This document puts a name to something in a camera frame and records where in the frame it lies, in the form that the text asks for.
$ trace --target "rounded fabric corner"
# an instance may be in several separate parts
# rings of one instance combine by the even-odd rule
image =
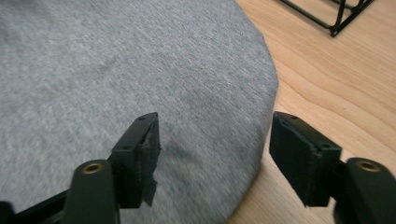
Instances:
[[[277,89],[234,1],[2,1],[0,15],[0,200],[21,211],[65,190],[156,111],[152,207],[121,221],[227,219],[260,167]]]

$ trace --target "wooden table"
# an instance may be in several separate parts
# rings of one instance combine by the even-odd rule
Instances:
[[[335,21],[329,0],[295,2]],[[375,0],[336,38],[278,0],[237,3],[274,59],[275,110],[304,119],[343,147],[343,161],[371,159],[396,175],[396,1]],[[304,208],[266,147],[261,171],[229,223],[333,223],[333,205]]]

